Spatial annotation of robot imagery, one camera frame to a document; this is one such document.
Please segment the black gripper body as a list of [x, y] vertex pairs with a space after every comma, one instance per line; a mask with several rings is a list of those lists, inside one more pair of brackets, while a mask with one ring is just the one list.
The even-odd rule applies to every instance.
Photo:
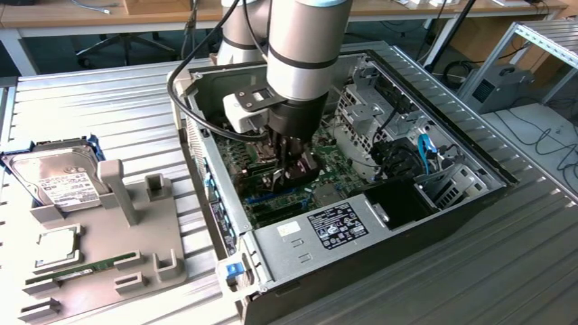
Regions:
[[287, 100], [270, 107], [270, 128], [278, 134], [310, 142], [321, 126], [329, 94], [307, 100]]

